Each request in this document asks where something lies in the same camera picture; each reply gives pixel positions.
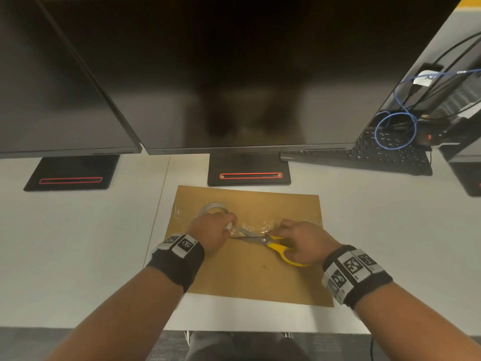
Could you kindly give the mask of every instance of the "yellow wall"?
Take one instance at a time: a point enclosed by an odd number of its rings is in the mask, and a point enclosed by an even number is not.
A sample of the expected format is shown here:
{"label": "yellow wall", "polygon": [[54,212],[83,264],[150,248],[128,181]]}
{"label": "yellow wall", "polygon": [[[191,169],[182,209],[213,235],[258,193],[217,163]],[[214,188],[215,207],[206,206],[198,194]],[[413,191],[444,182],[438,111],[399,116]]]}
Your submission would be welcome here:
{"label": "yellow wall", "polygon": [[481,7],[481,0],[461,0],[459,5],[457,6],[459,8],[475,8],[475,7]]}

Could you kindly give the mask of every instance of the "scissor handle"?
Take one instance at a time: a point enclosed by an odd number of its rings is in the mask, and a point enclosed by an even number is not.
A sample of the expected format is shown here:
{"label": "scissor handle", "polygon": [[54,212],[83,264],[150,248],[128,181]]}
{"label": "scissor handle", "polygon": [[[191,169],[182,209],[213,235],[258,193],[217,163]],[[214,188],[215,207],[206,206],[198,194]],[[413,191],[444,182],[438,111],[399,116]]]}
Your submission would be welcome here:
{"label": "scissor handle", "polygon": [[[282,239],[282,237],[274,237],[274,236],[270,236],[273,240],[279,240],[279,239]],[[307,267],[309,265],[304,265],[302,263],[297,263],[297,262],[293,262],[291,261],[290,259],[288,259],[286,257],[286,255],[284,254],[284,252],[288,249],[292,249],[292,248],[289,248],[289,247],[286,247],[282,244],[279,244],[279,243],[269,243],[268,244],[268,247],[269,248],[272,248],[274,251],[278,252],[280,254],[280,258],[282,258],[285,262],[287,262],[288,264],[292,265],[292,266],[297,266],[297,267]]]}

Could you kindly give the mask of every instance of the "forearm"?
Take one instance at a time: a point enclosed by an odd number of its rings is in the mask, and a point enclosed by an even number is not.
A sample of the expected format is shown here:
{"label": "forearm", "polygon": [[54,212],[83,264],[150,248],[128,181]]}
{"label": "forearm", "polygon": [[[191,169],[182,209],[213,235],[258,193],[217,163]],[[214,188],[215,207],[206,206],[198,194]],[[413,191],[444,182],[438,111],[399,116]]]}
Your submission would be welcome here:
{"label": "forearm", "polygon": [[76,327],[47,360],[144,361],[182,294],[182,286],[146,267]]}
{"label": "forearm", "polygon": [[393,360],[481,359],[476,342],[397,284],[364,296],[354,309]]}

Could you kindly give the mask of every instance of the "hand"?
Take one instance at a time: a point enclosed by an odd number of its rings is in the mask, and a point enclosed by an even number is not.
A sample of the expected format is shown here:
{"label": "hand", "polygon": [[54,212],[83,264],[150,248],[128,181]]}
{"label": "hand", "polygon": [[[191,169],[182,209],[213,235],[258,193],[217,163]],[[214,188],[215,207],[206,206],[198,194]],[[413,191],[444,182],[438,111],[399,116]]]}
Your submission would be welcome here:
{"label": "hand", "polygon": [[280,227],[270,231],[269,235],[292,239],[296,248],[287,250],[285,255],[289,260],[304,265],[323,263],[328,255],[342,246],[322,227],[305,221],[283,219]]}
{"label": "hand", "polygon": [[234,213],[204,214],[190,222],[187,234],[199,241],[206,254],[217,251],[230,235],[226,225],[237,225],[237,216]]}

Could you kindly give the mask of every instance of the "wristband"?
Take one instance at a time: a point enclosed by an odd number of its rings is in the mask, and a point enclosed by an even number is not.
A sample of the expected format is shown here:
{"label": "wristband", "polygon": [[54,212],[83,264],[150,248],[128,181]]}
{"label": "wristband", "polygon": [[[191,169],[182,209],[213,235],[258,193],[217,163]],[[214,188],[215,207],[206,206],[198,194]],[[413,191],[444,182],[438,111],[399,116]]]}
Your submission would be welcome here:
{"label": "wristband", "polygon": [[393,278],[363,250],[345,245],[331,253],[322,266],[322,285],[342,305],[356,303]]}
{"label": "wristband", "polygon": [[184,294],[194,282],[204,261],[204,248],[188,234],[173,234],[153,249],[147,266],[165,274],[172,282],[184,288]]}

